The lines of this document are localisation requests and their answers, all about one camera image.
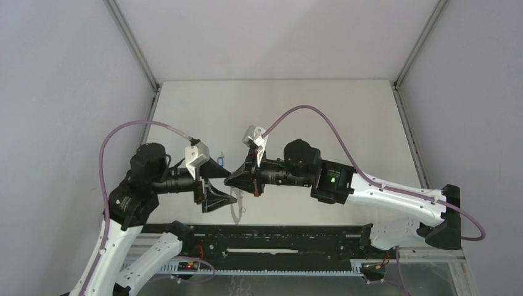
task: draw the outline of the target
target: transparent panel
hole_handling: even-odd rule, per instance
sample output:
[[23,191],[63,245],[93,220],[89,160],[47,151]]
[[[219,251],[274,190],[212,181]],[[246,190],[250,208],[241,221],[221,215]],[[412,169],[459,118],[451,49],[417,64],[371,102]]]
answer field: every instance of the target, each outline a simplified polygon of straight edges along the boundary
[[[403,274],[412,296],[457,295],[446,263],[402,264]],[[385,278],[400,282],[395,264],[387,267]],[[177,284],[176,281],[152,282],[139,296],[167,295],[230,295],[230,296],[288,296],[288,295],[387,295],[401,296],[401,288],[391,284],[366,285],[360,277],[334,276],[217,276],[203,284]]]

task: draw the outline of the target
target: white wall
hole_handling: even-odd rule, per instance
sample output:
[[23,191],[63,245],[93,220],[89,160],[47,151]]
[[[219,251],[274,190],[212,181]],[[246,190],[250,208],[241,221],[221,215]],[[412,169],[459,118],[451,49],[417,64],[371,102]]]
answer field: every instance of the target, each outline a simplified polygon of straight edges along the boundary
[[[0,294],[59,295],[100,228],[99,146],[152,91],[101,0],[1,1],[0,68]],[[110,143],[109,188],[140,132]]]
[[463,243],[482,295],[523,288],[522,13],[519,0],[450,1],[402,86],[432,185],[461,186],[487,229]]
[[396,79],[437,0],[122,0],[160,81]]
[[[167,81],[162,85],[154,120],[201,139],[214,159],[223,153],[224,167],[235,171],[245,162],[247,148],[240,141],[245,129],[249,125],[268,128],[282,113],[300,104],[315,105],[329,117],[365,172],[419,186],[394,94],[386,80]],[[196,121],[193,110],[199,111]],[[270,134],[266,156],[282,157],[285,146],[297,138],[320,149],[323,159],[350,164],[329,126],[311,110],[299,110],[278,125]],[[187,145],[158,126],[150,129],[147,141],[161,142],[173,159],[183,157]],[[221,180],[212,183],[224,192],[230,190]],[[389,209],[350,202],[321,203],[309,197],[310,191],[306,187],[265,186],[262,198],[246,194],[241,202],[246,210],[241,224],[364,225],[404,217]],[[162,206],[151,213],[152,223],[178,219],[195,224],[234,224],[229,207],[202,214],[191,192],[162,194],[159,199]],[[238,206],[233,206],[236,213]]]

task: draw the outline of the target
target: robotic arm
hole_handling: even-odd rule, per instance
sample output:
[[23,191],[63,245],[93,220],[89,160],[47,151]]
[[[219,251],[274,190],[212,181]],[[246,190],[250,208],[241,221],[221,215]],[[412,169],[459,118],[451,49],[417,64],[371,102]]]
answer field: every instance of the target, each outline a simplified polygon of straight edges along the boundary
[[[458,187],[447,185],[442,190],[421,189],[369,176],[383,184],[381,188],[375,187],[365,181],[354,167],[322,159],[318,149],[301,139],[285,146],[283,159],[267,159],[267,138],[260,139],[264,131],[253,126],[247,130],[244,136],[244,143],[249,147],[247,157],[243,165],[225,179],[225,185],[254,196],[262,195],[266,184],[311,187],[311,197],[320,202],[345,204],[349,201],[386,208],[410,217],[388,225],[369,224],[364,227],[362,243],[382,250],[423,240],[439,249],[455,250],[461,247],[459,214],[435,202],[442,200],[459,207]],[[386,187],[400,190],[386,191]],[[422,200],[401,191],[419,192],[435,200]]]
[[230,172],[210,158],[205,144],[199,140],[193,140],[191,144],[186,149],[186,168],[178,168],[181,161],[169,167],[171,157],[160,144],[144,144],[138,148],[125,179],[109,195],[109,235],[105,248],[100,250],[105,228],[103,221],[87,268],[69,295],[136,295],[166,261],[182,249],[194,248],[192,229],[175,221],[167,226],[155,245],[120,271],[134,239],[150,213],[158,207],[159,194],[192,191],[194,202],[201,205],[204,213],[236,202],[234,197],[214,188],[209,181],[225,178]]

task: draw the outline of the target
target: small blue object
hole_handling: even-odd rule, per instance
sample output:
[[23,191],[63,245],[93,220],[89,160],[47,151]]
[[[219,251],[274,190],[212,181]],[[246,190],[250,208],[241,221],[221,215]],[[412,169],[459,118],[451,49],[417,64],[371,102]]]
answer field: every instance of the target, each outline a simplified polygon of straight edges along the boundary
[[219,166],[221,166],[221,167],[225,166],[225,161],[224,161],[224,158],[222,156],[218,157],[217,162],[218,162]]

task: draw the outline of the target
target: table surface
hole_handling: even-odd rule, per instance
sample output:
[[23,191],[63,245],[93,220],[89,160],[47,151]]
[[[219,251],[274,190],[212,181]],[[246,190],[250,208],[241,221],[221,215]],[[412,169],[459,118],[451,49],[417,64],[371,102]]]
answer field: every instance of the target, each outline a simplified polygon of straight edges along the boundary
[[[418,176],[395,103],[386,80],[257,80],[167,81],[161,88],[153,120],[181,129],[209,146],[224,167],[238,168],[248,148],[241,143],[249,125],[268,128],[286,110],[310,104],[322,110],[338,129],[349,151],[367,173],[419,187]],[[301,138],[320,149],[323,159],[350,164],[332,131],[311,110],[289,115],[270,135],[268,158],[283,156],[288,142]],[[148,142],[159,142],[177,162],[189,143],[165,128],[152,126]],[[212,180],[229,193],[222,179]],[[401,216],[379,207],[328,205],[310,197],[310,188],[265,186],[260,197],[242,199],[243,225],[362,225]],[[238,215],[237,205],[233,206]],[[192,224],[234,224],[229,206],[201,213],[192,193],[160,196],[149,223],[180,220]]]

